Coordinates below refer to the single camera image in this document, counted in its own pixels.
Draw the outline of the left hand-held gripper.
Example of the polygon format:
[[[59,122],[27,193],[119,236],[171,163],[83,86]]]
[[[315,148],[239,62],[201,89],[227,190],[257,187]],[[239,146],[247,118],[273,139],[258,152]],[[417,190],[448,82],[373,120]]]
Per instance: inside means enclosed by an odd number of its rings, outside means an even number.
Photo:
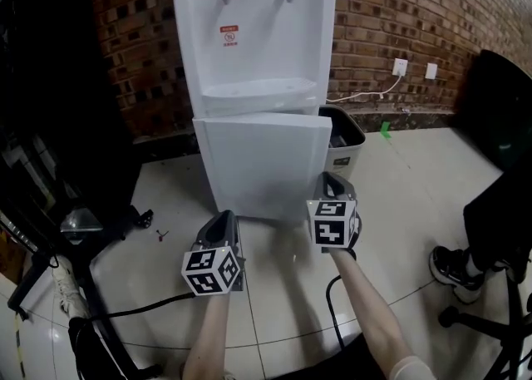
[[[237,218],[225,210],[200,229],[185,253],[181,274],[197,296],[228,294],[243,289],[244,263]]]

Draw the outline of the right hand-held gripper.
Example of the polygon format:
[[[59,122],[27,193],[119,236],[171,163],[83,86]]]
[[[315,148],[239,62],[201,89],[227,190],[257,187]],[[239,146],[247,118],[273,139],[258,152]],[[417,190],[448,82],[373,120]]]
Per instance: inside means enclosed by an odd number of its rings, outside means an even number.
[[[319,175],[312,200],[306,201],[311,241],[323,253],[353,247],[362,231],[354,186],[340,175],[324,171]]]

